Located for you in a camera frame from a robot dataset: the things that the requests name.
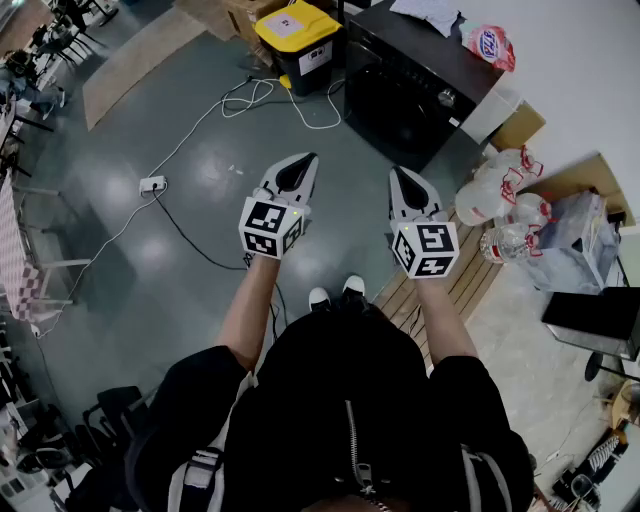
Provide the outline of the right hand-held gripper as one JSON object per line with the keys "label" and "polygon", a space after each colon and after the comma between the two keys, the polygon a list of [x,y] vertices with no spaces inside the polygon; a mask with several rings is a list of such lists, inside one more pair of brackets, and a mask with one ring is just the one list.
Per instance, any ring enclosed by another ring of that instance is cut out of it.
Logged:
{"label": "right hand-held gripper", "polygon": [[[389,173],[389,248],[410,279],[444,278],[459,257],[455,224],[437,190],[421,175],[393,166]],[[434,213],[408,219],[410,213]]]}

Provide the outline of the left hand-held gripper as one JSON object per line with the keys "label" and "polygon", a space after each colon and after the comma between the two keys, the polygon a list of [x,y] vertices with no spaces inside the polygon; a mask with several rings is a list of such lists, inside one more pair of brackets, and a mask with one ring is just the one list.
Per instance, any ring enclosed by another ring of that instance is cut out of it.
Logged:
{"label": "left hand-held gripper", "polygon": [[319,157],[307,152],[270,166],[247,197],[238,229],[244,250],[281,259],[304,235],[319,169]]}

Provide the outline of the black washing machine door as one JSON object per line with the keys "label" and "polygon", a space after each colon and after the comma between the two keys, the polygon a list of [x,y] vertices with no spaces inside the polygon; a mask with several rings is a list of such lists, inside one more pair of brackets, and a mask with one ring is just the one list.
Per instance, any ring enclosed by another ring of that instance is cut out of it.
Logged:
{"label": "black washing machine door", "polygon": [[396,162],[428,157],[454,131],[430,99],[379,64],[367,64],[347,78],[345,120]]}

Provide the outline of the person's left forearm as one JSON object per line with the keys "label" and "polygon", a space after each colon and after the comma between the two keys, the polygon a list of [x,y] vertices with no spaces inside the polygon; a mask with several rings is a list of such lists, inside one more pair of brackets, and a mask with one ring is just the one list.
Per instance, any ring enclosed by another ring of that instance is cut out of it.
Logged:
{"label": "person's left forearm", "polygon": [[216,346],[225,346],[247,371],[258,364],[266,333],[270,303],[281,262],[256,255],[227,311]]}

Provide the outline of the person's right forearm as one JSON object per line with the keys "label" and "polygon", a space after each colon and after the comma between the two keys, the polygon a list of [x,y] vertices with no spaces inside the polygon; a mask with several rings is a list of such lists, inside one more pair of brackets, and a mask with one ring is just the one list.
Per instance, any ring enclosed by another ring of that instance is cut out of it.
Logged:
{"label": "person's right forearm", "polygon": [[432,363],[447,357],[478,357],[475,345],[440,279],[414,281]]}

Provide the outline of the black washing machine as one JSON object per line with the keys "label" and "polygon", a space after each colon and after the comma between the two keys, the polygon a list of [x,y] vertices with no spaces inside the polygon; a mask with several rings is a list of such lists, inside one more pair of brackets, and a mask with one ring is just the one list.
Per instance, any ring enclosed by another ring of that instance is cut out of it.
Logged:
{"label": "black washing machine", "polygon": [[[454,131],[493,89],[502,70],[467,50],[461,41],[460,25],[451,35],[442,36],[426,21],[390,11],[393,0],[382,0],[352,16],[347,22],[345,87],[347,78],[367,64],[379,64],[410,83],[415,91],[430,99],[448,119]],[[440,91],[450,88],[456,95],[452,108],[442,106]],[[422,171],[439,150],[426,158],[392,163],[412,171]]]}

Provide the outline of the wooden slatted platform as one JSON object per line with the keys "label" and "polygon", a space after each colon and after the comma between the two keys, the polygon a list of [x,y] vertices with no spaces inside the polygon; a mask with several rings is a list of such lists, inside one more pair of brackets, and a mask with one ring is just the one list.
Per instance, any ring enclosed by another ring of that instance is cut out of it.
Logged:
{"label": "wooden slatted platform", "polygon": [[[479,242],[487,227],[464,225],[453,207],[447,211],[453,221],[460,244],[460,256],[444,279],[455,310],[466,322],[497,276],[500,266],[488,262],[481,254]],[[420,349],[427,372],[433,369],[424,318],[413,282],[399,268],[373,301],[385,316],[401,331],[408,334]]]}

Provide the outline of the person's right white-toed shoe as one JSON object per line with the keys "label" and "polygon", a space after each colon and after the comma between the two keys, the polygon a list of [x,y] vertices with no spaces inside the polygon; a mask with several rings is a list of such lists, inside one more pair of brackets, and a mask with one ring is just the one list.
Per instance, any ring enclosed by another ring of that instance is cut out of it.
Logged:
{"label": "person's right white-toed shoe", "polygon": [[365,283],[359,275],[353,274],[347,278],[343,286],[342,299],[346,302],[366,302]]}

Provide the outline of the white box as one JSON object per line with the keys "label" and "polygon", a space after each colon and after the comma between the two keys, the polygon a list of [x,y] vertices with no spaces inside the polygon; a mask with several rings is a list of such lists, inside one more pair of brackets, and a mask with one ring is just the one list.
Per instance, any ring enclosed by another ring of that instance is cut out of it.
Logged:
{"label": "white box", "polygon": [[522,96],[514,89],[494,88],[461,124],[461,129],[480,144],[517,110],[521,101]]}

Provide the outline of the small cardboard box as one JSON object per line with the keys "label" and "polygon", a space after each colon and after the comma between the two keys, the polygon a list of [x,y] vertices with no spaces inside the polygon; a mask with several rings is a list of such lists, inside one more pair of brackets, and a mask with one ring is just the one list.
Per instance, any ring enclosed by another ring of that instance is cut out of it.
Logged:
{"label": "small cardboard box", "polygon": [[520,148],[545,125],[545,118],[523,100],[493,134],[490,143],[498,151]]}

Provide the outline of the black bin with yellow lid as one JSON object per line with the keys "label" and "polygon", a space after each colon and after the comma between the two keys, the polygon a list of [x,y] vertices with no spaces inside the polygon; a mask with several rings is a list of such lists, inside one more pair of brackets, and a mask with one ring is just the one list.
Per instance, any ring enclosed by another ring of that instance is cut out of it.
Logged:
{"label": "black bin with yellow lid", "polygon": [[308,96],[327,85],[343,26],[316,6],[297,0],[255,24],[279,78],[296,96]]}

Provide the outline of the clear plastic container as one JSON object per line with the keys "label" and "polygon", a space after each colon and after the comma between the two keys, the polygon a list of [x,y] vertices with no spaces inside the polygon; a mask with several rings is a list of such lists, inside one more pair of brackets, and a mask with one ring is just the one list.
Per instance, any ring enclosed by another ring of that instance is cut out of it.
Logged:
{"label": "clear plastic container", "polygon": [[606,201],[587,190],[554,202],[552,214],[556,221],[539,232],[540,254],[520,267],[543,292],[600,294],[619,248]]}

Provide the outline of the pink white detergent bag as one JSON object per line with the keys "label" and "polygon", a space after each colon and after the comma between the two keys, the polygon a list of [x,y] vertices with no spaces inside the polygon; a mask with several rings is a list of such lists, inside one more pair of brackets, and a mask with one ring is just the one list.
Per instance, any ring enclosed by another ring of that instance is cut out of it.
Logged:
{"label": "pink white detergent bag", "polygon": [[462,45],[471,53],[496,69],[515,70],[513,45],[502,27],[465,21],[460,25],[460,31]]}

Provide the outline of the cardboard box stack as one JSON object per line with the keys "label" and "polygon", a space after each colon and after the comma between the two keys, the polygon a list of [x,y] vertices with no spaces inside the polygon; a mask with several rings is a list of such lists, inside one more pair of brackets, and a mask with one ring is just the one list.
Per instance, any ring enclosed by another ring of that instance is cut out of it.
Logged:
{"label": "cardboard box stack", "polygon": [[281,9],[289,0],[174,0],[174,6],[203,24],[222,41],[237,36],[248,43],[259,41],[255,24]]}

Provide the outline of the checked cloth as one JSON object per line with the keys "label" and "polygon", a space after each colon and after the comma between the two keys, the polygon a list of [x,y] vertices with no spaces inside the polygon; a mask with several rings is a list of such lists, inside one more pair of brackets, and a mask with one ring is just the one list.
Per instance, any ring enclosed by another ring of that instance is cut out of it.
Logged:
{"label": "checked cloth", "polygon": [[449,0],[395,0],[390,11],[427,21],[445,38],[451,35],[451,29],[460,14]]}

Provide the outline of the brown floor board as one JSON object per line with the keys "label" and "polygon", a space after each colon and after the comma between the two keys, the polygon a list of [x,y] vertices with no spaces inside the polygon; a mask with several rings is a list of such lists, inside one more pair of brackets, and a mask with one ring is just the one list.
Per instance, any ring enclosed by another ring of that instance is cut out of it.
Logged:
{"label": "brown floor board", "polygon": [[87,130],[147,74],[205,31],[205,26],[171,7],[107,59],[83,86]]}

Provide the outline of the person's black jacket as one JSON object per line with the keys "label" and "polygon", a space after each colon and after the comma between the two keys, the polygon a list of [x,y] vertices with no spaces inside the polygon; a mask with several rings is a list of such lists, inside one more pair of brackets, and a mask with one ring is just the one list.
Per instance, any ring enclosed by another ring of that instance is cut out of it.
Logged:
{"label": "person's black jacket", "polygon": [[301,512],[375,496],[410,512],[470,512],[471,462],[482,512],[527,512],[528,449],[483,363],[449,356],[427,370],[391,322],[313,312],[293,322],[257,374],[225,346],[167,372],[126,458],[144,512],[169,512],[177,470],[217,437],[220,512]]}

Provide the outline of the black box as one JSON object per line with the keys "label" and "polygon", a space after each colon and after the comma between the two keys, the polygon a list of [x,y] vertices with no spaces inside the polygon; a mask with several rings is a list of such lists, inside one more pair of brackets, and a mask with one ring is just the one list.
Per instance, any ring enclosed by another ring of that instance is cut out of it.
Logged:
{"label": "black box", "polygon": [[542,323],[559,342],[634,361],[640,352],[640,287],[598,295],[554,292]]}

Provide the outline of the black chair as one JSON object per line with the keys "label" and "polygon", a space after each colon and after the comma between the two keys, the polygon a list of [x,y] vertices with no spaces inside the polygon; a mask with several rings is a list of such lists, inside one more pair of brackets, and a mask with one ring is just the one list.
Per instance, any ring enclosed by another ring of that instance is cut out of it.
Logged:
{"label": "black chair", "polygon": [[148,416],[147,399],[137,386],[110,388],[97,394],[97,403],[82,413],[92,441],[102,448],[109,442],[126,452]]}

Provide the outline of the checked tablecloth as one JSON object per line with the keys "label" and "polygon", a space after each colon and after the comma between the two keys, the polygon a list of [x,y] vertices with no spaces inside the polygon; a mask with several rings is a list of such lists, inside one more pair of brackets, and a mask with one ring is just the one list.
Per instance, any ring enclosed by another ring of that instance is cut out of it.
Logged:
{"label": "checked tablecloth", "polygon": [[42,281],[42,272],[27,257],[8,171],[0,187],[0,284],[16,320],[36,322],[32,306],[40,297]]}

